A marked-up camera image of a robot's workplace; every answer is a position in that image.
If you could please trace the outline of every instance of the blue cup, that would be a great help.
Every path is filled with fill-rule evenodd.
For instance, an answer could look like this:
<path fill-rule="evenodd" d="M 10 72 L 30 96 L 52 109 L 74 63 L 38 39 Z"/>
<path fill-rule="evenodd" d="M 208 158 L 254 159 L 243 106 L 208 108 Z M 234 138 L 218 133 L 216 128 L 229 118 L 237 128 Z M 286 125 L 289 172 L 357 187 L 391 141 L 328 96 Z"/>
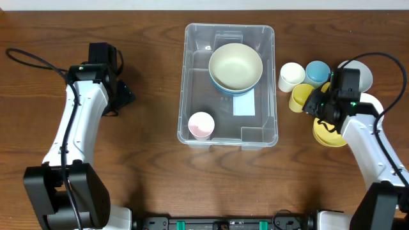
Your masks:
<path fill-rule="evenodd" d="M 302 83 L 318 88 L 328 81 L 330 74 L 331 69 L 327 64 L 322 61 L 313 61 L 307 65 L 305 69 L 305 79 Z"/>

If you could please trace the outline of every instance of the yellow cup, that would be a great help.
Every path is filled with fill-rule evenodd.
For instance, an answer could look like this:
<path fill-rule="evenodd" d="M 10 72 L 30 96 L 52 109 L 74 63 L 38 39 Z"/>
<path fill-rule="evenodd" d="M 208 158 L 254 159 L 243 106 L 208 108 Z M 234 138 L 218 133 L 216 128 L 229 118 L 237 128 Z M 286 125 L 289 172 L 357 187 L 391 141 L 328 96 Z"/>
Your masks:
<path fill-rule="evenodd" d="M 315 118 L 313 134 L 316 140 L 320 144 L 324 146 L 330 146 L 330 147 L 341 147 L 346 144 L 346 141 L 343 139 L 341 134 L 338 134 L 336 131 L 332 133 L 328 132 L 328 130 L 324 127 L 324 125 L 318 124 L 318 121 L 319 119 Z M 334 128 L 333 125 L 330 125 L 324 121 L 323 123 L 327 125 L 329 130 Z"/>
<path fill-rule="evenodd" d="M 291 97 L 289 98 L 289 109 L 293 112 L 302 112 L 302 107 L 313 90 L 314 87 L 308 84 L 299 84 L 295 86 L 291 93 Z"/>

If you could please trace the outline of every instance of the white cup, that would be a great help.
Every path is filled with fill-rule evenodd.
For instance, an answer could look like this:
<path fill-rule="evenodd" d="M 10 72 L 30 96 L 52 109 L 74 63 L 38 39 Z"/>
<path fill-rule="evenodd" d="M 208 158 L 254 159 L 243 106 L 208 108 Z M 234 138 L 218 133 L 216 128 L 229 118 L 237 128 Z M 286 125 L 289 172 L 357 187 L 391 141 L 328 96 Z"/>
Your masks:
<path fill-rule="evenodd" d="M 281 67 L 279 89 L 285 93 L 291 92 L 295 86 L 305 79 L 305 70 L 297 63 L 287 63 Z"/>
<path fill-rule="evenodd" d="M 205 141 L 209 139 L 215 129 L 215 121 L 211 115 L 197 112 L 189 118 L 188 127 L 196 140 Z"/>

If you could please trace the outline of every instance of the white wall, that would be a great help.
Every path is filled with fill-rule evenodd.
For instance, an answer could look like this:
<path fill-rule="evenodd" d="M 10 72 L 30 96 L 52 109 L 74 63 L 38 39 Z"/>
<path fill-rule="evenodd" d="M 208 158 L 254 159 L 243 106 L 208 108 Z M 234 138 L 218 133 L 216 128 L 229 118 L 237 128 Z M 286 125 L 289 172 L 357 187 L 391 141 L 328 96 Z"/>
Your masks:
<path fill-rule="evenodd" d="M 0 0 L 3 10 L 409 10 L 409 0 Z"/>

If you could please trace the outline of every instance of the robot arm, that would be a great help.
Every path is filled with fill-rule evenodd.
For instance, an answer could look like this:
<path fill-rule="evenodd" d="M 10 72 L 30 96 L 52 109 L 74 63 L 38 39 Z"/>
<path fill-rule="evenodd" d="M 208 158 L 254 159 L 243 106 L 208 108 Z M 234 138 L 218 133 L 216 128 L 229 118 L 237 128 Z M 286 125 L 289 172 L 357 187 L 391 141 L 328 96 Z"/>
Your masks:
<path fill-rule="evenodd" d="M 341 130 L 341 135 L 348 143 L 355 159 L 358 162 L 359 169 L 364 177 L 367 189 L 373 183 L 388 181 L 394 186 L 404 187 L 402 181 L 394 172 L 392 166 L 387 160 L 385 154 L 379 147 L 375 136 L 373 135 L 373 123 L 375 117 L 368 114 L 357 114 L 348 116 L 345 119 Z M 392 146 L 389 144 L 382 124 L 378 124 L 379 136 L 383 145 L 386 147 L 394 163 L 398 166 L 402 175 L 409 180 L 409 174 L 402 162 L 397 157 Z"/>
<path fill-rule="evenodd" d="M 395 104 L 405 90 L 405 70 L 399 61 L 388 54 L 368 53 L 361 56 L 373 54 L 388 56 L 402 70 L 404 86 Z M 408 229 L 408 217 L 406 220 L 399 219 L 401 225 L 398 227 L 394 213 L 397 207 L 403 213 L 409 212 L 409 188 L 406 183 L 409 174 L 389 144 L 382 124 L 377 122 L 374 129 L 379 117 L 374 106 L 360 102 L 359 77 L 359 70 L 341 67 L 331 75 L 329 91 L 314 90 L 303 107 L 304 112 L 335 126 L 328 131 L 338 132 L 348 143 L 367 187 L 367 194 L 353 215 L 321 211 L 317 215 L 316 226 L 318 230 L 391 229 L 392 225 L 393 229 Z"/>
<path fill-rule="evenodd" d="M 74 92 L 66 88 L 66 104 L 57 136 L 42 165 L 28 167 L 24 186 L 42 229 L 77 229 L 78 211 L 84 229 L 129 230 L 132 212 L 112 205 L 108 190 L 93 170 L 93 150 L 101 116 L 134 100 L 125 83 L 116 80 L 116 49 L 107 43 L 89 45 L 89 61 L 71 66 L 67 73 L 77 92 L 78 106 L 68 130 L 66 177 L 72 191 L 57 191 L 63 184 L 61 145 L 74 110 Z"/>
<path fill-rule="evenodd" d="M 79 94 L 79 106 L 68 137 L 69 154 L 66 155 L 67 165 L 74 160 L 80 160 L 93 166 L 93 153 L 96 133 L 102 112 L 108 105 L 108 94 L 103 84 L 95 84 L 92 80 L 74 82 Z M 73 109 L 74 95 L 70 86 L 66 88 L 66 103 L 63 117 L 59 124 L 57 136 L 50 151 L 43 159 L 43 164 L 50 166 L 61 165 L 59 147 L 63 142 L 65 129 Z"/>

